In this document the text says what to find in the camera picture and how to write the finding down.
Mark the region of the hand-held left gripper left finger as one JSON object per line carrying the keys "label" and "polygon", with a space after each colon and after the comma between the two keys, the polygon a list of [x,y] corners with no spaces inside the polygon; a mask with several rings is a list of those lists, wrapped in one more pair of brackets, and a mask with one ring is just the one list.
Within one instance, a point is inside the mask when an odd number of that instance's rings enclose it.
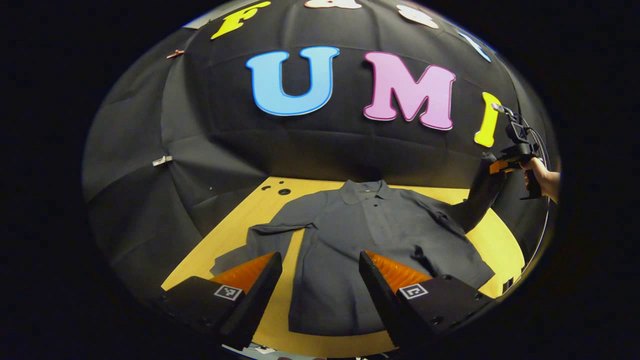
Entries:
{"label": "hand-held left gripper left finger", "polygon": [[206,342],[241,351],[261,323],[282,274],[279,251],[210,279],[190,276],[160,295],[160,312]]}

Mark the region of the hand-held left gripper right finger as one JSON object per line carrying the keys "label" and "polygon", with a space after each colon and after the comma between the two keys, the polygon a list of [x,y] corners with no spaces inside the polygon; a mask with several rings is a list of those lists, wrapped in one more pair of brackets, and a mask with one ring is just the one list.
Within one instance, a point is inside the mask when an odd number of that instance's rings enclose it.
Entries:
{"label": "hand-held left gripper right finger", "polygon": [[493,306],[493,298],[452,275],[429,276],[372,251],[358,271],[391,342],[406,351],[438,342]]}

